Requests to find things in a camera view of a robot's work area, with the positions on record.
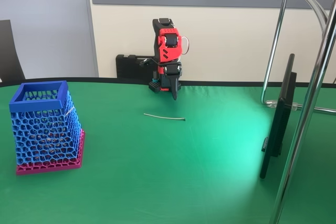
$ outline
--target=black chair back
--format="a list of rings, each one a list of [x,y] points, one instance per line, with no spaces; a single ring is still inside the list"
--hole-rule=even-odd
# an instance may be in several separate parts
[[[10,24],[10,20],[0,20],[0,79],[3,82],[25,80]]]

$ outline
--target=wire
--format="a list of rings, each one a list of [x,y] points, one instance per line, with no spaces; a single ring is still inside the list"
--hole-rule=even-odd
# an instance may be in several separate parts
[[[185,121],[185,118],[165,118],[163,116],[157,116],[157,115],[150,115],[150,114],[146,114],[143,113],[144,115],[148,115],[148,116],[152,116],[154,118],[162,118],[162,119],[170,119],[170,120],[180,120],[180,121]]]
[[[73,106],[64,116],[67,116],[75,107]]]

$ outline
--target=green table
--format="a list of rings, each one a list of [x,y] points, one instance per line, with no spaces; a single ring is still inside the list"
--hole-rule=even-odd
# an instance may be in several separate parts
[[[274,114],[259,103],[261,87],[185,86],[174,101],[142,85],[70,82],[87,134],[82,168],[26,176],[15,175],[8,103],[16,89],[0,88],[0,223],[268,223],[300,112],[260,180]],[[305,93],[297,88],[295,101]],[[336,108],[335,97],[324,88],[317,105]],[[334,223],[335,150],[336,117],[315,113],[281,223]]]

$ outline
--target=metal rod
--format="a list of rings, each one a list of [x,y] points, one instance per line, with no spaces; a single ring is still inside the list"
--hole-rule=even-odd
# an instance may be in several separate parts
[[[265,74],[264,85],[262,86],[262,88],[263,88],[262,92],[261,92],[261,103],[262,104],[265,104],[265,93],[266,93],[266,89],[267,89],[269,76],[271,74],[271,68],[272,68],[272,64],[273,64],[275,50],[276,50],[277,44],[278,44],[279,34],[280,34],[280,30],[281,30],[281,24],[282,24],[282,20],[283,20],[283,15],[285,14],[286,3],[287,3],[287,0],[282,0],[280,13],[279,13],[279,18],[278,18],[278,23],[277,23],[277,28],[275,30],[273,44],[272,44],[272,48],[271,48],[271,53],[270,53],[270,56],[269,56],[267,70],[266,70],[266,74]]]
[[[311,8],[314,10],[321,29],[322,29],[322,34],[323,31],[325,30],[325,24],[327,22],[327,13],[325,12],[325,10],[322,8],[322,6],[319,4],[319,2],[317,2],[316,0],[306,0],[307,3],[311,6]],[[279,34],[280,34],[280,30],[281,30],[281,24],[282,24],[282,20],[283,20],[283,16],[285,13],[285,9],[286,9],[286,2],[287,0],[282,0],[282,4],[281,4],[281,8],[280,8],[280,13],[279,13],[279,18],[278,18],[278,23],[277,23],[277,27],[276,27],[276,31],[275,31],[275,35],[274,35],[274,39],[273,39],[273,44],[272,44],[272,48],[271,48],[271,53],[269,56],[269,60],[268,60],[268,65],[267,65],[267,69],[266,69],[266,74],[265,74],[265,79],[264,79],[264,84],[262,85],[262,92],[261,92],[261,103],[264,105],[269,105],[269,103],[267,101],[265,101],[265,94],[266,94],[266,89],[267,89],[267,85],[268,85],[268,81],[269,81],[269,77],[270,77],[270,73],[271,73],[271,69],[272,69],[272,64],[273,64],[273,60],[274,60],[274,55],[275,55],[275,51],[277,48],[277,43],[278,43],[278,39],[279,39]],[[336,110],[334,109],[328,109],[328,108],[321,108],[321,107],[316,107],[314,109],[315,111],[318,112],[325,112],[325,113],[329,113],[329,114],[336,114]]]
[[[270,224],[279,223],[283,203],[288,193],[288,187],[292,179],[293,170],[298,160],[302,141],[306,136],[310,119],[314,111],[314,106],[322,86],[323,77],[326,73],[329,59],[331,57],[332,48],[336,38],[336,0],[333,0],[328,22],[325,28],[326,29],[323,33],[323,39],[321,42],[318,58],[316,60],[315,67],[309,82],[306,98],[304,99],[299,122],[294,133],[292,145],[290,147],[289,155],[285,165],[285,170],[281,178],[275,206],[269,221]]]
[[[315,12],[315,14],[317,16],[317,19],[319,20],[321,30],[323,32],[324,29],[326,28],[325,24],[326,24],[327,19],[328,19],[327,13],[325,12],[325,10],[322,8],[322,6],[316,0],[305,0],[305,1],[310,5],[310,7]]]
[[[302,104],[298,104],[298,109],[299,110],[302,109]],[[315,107],[314,111],[324,112],[324,113],[329,113],[329,114],[335,114],[336,113],[336,110],[328,109],[328,108],[322,108],[322,107]]]

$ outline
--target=black monitor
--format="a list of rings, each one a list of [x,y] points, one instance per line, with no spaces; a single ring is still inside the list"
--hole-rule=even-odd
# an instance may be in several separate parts
[[[293,104],[293,96],[296,83],[296,73],[292,72],[294,54],[289,56],[284,81],[282,82],[280,96],[277,102],[275,115],[269,136],[265,138],[262,151],[265,152],[262,160],[260,178],[266,177],[268,163],[271,156],[277,157],[281,154],[282,140],[286,131],[289,115]]]

